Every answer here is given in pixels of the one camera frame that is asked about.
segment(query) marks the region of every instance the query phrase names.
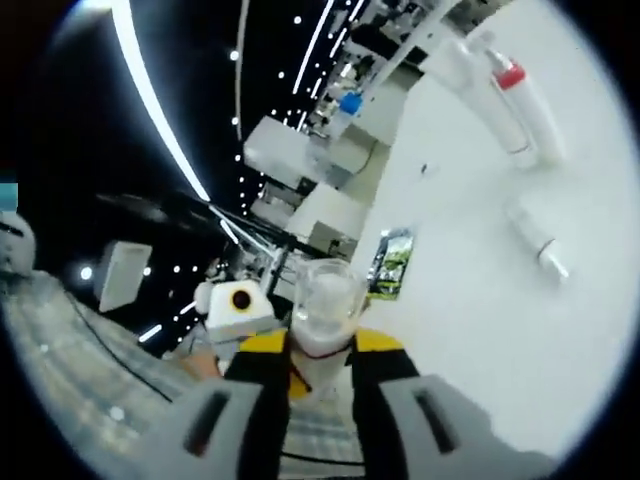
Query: white device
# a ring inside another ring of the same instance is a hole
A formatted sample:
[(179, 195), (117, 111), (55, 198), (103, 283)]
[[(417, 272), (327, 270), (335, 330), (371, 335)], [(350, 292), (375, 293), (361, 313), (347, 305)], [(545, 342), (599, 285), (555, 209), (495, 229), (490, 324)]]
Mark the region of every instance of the white device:
[(0, 273), (28, 277), (36, 259), (36, 239), (24, 218), (0, 212)]
[(107, 245), (94, 283), (100, 312), (129, 305), (136, 300), (152, 250), (149, 245), (123, 241)]
[(271, 330), (278, 321), (260, 285), (241, 280), (213, 285), (205, 325), (213, 343), (224, 343)]

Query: clear plastic cup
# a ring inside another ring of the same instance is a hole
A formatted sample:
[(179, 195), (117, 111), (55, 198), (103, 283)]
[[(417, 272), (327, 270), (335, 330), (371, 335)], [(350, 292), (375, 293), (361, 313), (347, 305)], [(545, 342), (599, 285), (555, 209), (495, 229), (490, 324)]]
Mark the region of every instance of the clear plastic cup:
[(312, 260), (298, 271), (292, 333), (310, 356), (344, 347), (355, 333), (367, 282), (339, 259)]

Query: led light strip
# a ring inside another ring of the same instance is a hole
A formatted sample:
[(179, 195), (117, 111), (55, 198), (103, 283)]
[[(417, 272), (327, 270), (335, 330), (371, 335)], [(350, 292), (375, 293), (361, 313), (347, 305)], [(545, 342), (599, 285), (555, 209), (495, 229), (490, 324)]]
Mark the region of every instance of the led light strip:
[(302, 112), (302, 115), (300, 116), (300, 121), (298, 122), (298, 128), (296, 128), (298, 132), (302, 128), (302, 124), (304, 123), (305, 118), (307, 118), (307, 112)]
[(364, 5), (364, 0), (360, 0), (357, 4), (356, 7), (353, 9), (353, 12), (351, 12), (351, 15), (349, 15), (349, 21), (353, 22), (353, 19), (356, 18), (356, 15), (358, 14), (358, 12), (360, 11), (360, 9), (362, 8), (362, 5)]
[(343, 28), (342, 31), (340, 32), (340, 35), (338, 35), (338, 40), (336, 40), (335, 45), (331, 49), (331, 53), (329, 54), (329, 58), (333, 58), (333, 56), (336, 54), (336, 52), (338, 51), (338, 48), (340, 47), (340, 43), (342, 43), (342, 39), (344, 38), (344, 36), (346, 34), (347, 34), (347, 29)]
[(180, 310), (180, 315), (184, 315), (195, 306), (196, 306), (196, 302), (191, 302), (189, 305), (187, 305), (182, 310)]
[(147, 331), (147, 332), (143, 333), (142, 335), (140, 335), (140, 337), (138, 338), (138, 341), (140, 343), (144, 343), (147, 340), (149, 340), (151, 337), (153, 337), (156, 333), (158, 333), (160, 330), (162, 330), (162, 325), (156, 325), (155, 327), (153, 327), (149, 331)]
[(118, 42), (120, 43), (120, 50), (122, 50), (122, 55), (127, 63), (129, 73), (133, 78), (133, 83), (138, 90), (138, 94), (142, 99), (142, 103), (144, 104), (147, 113), (151, 117), (151, 121), (155, 125), (156, 130), (158, 130), (160, 138), (162, 138), (162, 141), (171, 153), (171, 156), (178, 164), (182, 174), (185, 176), (198, 197), (209, 202), (211, 198), (202, 186), (202, 183), (200, 183), (200, 180), (193, 171), (191, 164), (180, 148), (178, 140), (169, 126), (169, 122), (162, 111), (158, 97), (151, 85), (149, 74), (144, 66), (144, 60), (140, 53), (140, 45), (136, 38), (129, 0), (113, 2), (111, 14), (113, 16), (113, 24), (118, 36)]
[(293, 85), (293, 94), (298, 93), (298, 89), (300, 88), (300, 82), (302, 82), (302, 76), (304, 75), (304, 71), (307, 68), (307, 63), (309, 62), (309, 57), (311, 57), (311, 52), (313, 52), (313, 48), (318, 41), (318, 36), (322, 31), (322, 27), (324, 27), (324, 22), (327, 21), (327, 16), (329, 16), (329, 12), (331, 11), (331, 7), (333, 7), (335, 0), (328, 0), (327, 4), (324, 6), (324, 10), (322, 11), (322, 15), (320, 15), (320, 20), (318, 21), (318, 25), (316, 25), (316, 29), (311, 36), (311, 41), (309, 42), (309, 46), (307, 47), (307, 51), (304, 54), (304, 58), (302, 59), (302, 64), (300, 65), (300, 71), (298, 72), (298, 76), (296, 77), (296, 82)]
[(322, 81), (322, 78), (319, 78), (318, 80), (316, 80), (316, 84), (313, 86), (313, 90), (311, 91), (311, 98), (316, 96), (316, 93), (318, 93), (318, 87), (320, 86), (320, 82)]

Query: white tube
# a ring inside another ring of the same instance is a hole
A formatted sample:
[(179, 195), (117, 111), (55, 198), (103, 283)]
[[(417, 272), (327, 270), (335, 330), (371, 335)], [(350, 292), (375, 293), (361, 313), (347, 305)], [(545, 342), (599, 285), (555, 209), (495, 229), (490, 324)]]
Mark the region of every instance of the white tube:
[(445, 40), (425, 62), (425, 71), (457, 95), (508, 153), (527, 150), (528, 137), (518, 117), (462, 40)]
[(553, 235), (538, 226), (531, 213), (519, 201), (505, 206), (507, 218), (519, 236), (535, 254), (540, 266), (560, 283), (569, 278), (569, 271), (560, 258), (560, 245)]
[(531, 134), (540, 159), (552, 164), (564, 161), (567, 152), (560, 129), (535, 82), (527, 77), (504, 93)]
[(540, 159), (551, 164), (563, 161), (567, 153), (560, 129), (546, 98), (528, 72), (489, 46), (485, 47), (485, 54), (496, 83), (531, 136)]

